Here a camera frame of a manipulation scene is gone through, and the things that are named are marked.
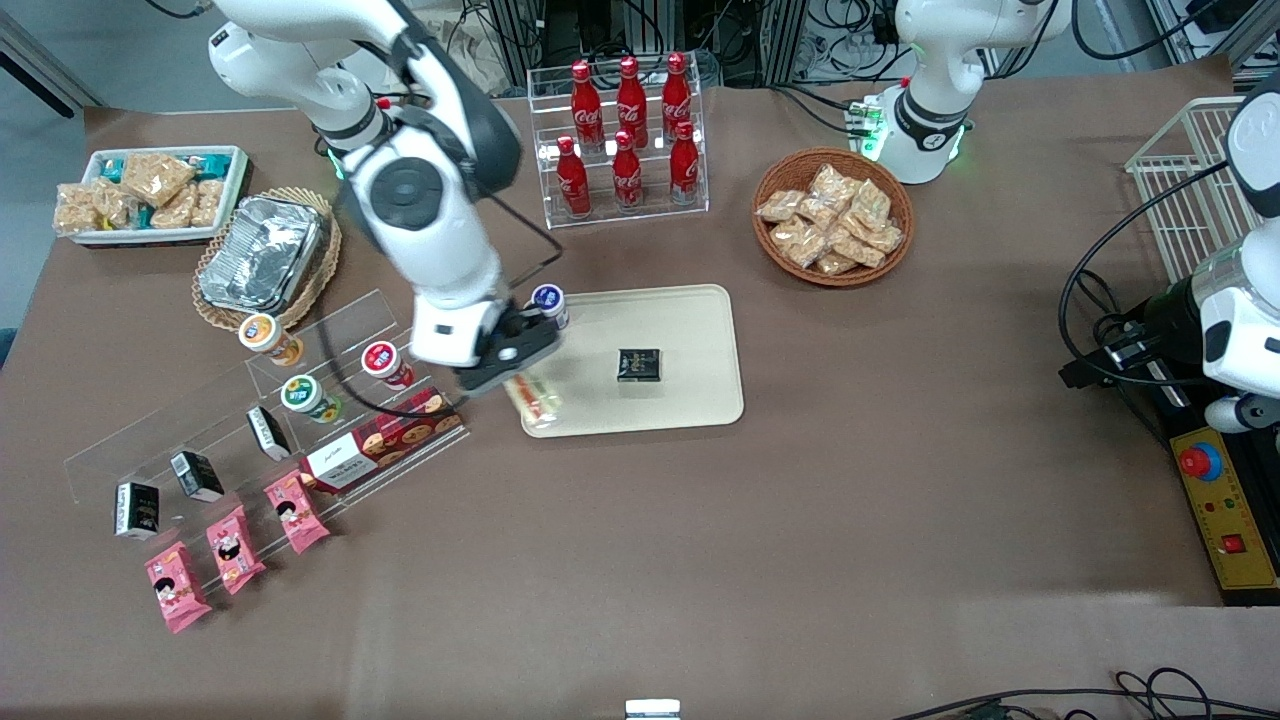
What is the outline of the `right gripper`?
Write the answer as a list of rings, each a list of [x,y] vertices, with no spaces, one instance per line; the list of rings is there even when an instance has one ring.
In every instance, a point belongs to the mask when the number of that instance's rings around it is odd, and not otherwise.
[[[509,297],[485,297],[462,307],[442,309],[426,296],[413,300],[412,356],[438,366],[461,368],[460,389],[479,397],[553,354],[561,345],[556,320],[535,307],[506,315],[506,361],[498,354],[498,329]]]

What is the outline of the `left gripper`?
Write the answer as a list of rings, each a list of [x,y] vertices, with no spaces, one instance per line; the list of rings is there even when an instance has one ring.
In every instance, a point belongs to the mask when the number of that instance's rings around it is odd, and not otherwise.
[[[1117,313],[1098,319],[1098,347],[1060,369],[1071,389],[1133,382],[1126,370],[1155,352],[1196,366],[1210,380],[1243,393],[1279,396],[1277,309],[1243,281],[1185,278],[1151,297],[1140,320]]]

